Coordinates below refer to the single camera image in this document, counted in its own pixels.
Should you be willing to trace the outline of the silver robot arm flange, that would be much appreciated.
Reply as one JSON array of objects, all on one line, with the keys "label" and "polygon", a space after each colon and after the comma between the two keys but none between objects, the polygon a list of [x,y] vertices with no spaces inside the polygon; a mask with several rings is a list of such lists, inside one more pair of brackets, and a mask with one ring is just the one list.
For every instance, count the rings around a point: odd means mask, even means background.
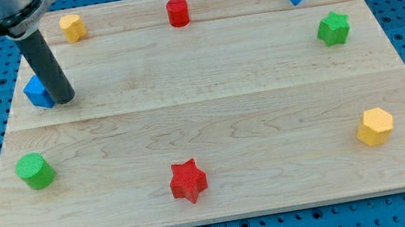
[{"label": "silver robot arm flange", "polygon": [[0,37],[21,40],[39,28],[39,21],[57,0],[0,0]]}]

